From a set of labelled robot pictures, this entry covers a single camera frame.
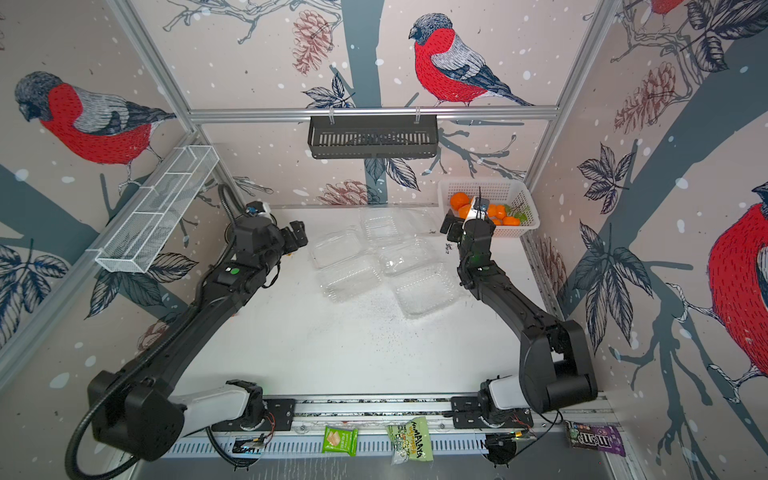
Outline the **large orange container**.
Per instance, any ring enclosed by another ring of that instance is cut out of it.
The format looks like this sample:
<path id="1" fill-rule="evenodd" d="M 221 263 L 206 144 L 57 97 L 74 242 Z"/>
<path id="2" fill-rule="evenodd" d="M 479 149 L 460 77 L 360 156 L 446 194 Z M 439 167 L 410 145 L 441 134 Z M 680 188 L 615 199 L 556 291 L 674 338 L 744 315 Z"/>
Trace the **large orange container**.
<path id="1" fill-rule="evenodd" d="M 471 198 L 463 192 L 456 192 L 450 197 L 449 203 L 453 210 L 459 211 L 471 203 Z"/>

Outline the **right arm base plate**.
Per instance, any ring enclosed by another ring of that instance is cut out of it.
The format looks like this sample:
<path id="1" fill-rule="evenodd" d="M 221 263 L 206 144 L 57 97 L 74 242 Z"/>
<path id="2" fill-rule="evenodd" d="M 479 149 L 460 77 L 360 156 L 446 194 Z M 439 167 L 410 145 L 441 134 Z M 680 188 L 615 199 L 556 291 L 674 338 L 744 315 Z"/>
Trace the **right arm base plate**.
<path id="1" fill-rule="evenodd" d="M 450 418 L 455 429 L 533 428 L 529 408 L 501 409 L 485 394 L 450 398 Z"/>

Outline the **clear plastic container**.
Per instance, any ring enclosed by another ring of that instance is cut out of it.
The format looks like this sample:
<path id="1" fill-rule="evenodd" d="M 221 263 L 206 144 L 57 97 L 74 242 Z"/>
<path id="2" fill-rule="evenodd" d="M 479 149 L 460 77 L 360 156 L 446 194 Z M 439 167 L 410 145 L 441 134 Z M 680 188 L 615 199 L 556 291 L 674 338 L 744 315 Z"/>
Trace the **clear plastic container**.
<path id="1" fill-rule="evenodd" d="M 382 283 L 379 263 L 355 229 L 331 232 L 312 241 L 310 255 L 323 294 L 335 303 L 349 301 Z"/>
<path id="2" fill-rule="evenodd" d="M 409 318 L 442 310 L 462 292 L 456 272 L 440 262 L 394 276 L 390 287 L 401 311 Z"/>
<path id="3" fill-rule="evenodd" d="M 427 209 L 364 209 L 360 226 L 385 276 L 398 276 L 437 261 L 428 240 L 437 227 Z"/>

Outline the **white plastic basket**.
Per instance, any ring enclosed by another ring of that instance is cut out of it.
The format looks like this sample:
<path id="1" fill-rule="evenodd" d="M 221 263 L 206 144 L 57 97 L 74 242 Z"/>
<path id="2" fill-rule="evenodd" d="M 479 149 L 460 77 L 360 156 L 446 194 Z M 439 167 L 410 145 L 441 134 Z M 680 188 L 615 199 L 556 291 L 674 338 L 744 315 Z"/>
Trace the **white plastic basket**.
<path id="1" fill-rule="evenodd" d="M 496 224 L 495 237 L 519 238 L 540 226 L 532 196 L 522 181 L 466 177 L 438 183 L 439 206 L 461 219 L 468 215 L 469 207 L 460 205 L 465 198 L 482 200 L 486 215 Z"/>

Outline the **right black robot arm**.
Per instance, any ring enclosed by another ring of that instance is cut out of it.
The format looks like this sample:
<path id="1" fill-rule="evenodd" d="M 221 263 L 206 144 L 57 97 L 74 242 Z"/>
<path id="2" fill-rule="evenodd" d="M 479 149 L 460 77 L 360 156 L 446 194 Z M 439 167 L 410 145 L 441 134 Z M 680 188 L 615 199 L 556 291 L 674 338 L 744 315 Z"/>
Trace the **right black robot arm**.
<path id="1" fill-rule="evenodd" d="M 481 385 L 481 417 L 496 425 L 513 409 L 527 406 L 543 414 L 595 400 L 598 384 L 583 327 L 540 308 L 492 259 L 496 225 L 489 207 L 478 194 L 464 215 L 448 212 L 441 226 L 447 240 L 458 246 L 460 285 L 490 307 L 520 344 L 518 373 Z"/>

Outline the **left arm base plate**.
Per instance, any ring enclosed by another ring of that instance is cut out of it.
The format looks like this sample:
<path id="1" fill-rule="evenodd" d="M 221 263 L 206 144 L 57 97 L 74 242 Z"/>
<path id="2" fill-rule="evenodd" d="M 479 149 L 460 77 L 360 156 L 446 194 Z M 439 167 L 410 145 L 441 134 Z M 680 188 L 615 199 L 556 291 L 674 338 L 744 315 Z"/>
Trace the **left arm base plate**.
<path id="1" fill-rule="evenodd" d="M 266 398 L 261 404 L 248 406 L 238 418 L 214 424 L 213 432 L 266 432 L 289 431 L 292 427 L 296 400 Z"/>

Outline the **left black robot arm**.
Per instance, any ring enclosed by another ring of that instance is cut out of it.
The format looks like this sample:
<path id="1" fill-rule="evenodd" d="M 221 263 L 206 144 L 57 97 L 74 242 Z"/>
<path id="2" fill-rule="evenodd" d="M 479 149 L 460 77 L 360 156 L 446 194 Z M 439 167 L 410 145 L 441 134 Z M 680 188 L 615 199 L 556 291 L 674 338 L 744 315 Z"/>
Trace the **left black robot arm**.
<path id="1" fill-rule="evenodd" d="M 85 433 L 129 454 L 104 478 L 113 479 L 138 461 L 163 457 L 182 437 L 213 425 L 242 420 L 257 427 L 269 417 L 262 388 L 228 380 L 221 387 L 177 396 L 175 387 L 191 362 L 256 292 L 276 281 L 280 262 L 308 243 L 305 225 L 279 227 L 271 214 L 250 203 L 231 219 L 232 235 L 221 259 L 198 284 L 188 310 L 138 358 L 116 373 L 100 372 L 90 382 L 89 409 L 75 428 L 65 454 L 71 479 L 86 479 L 77 461 Z"/>

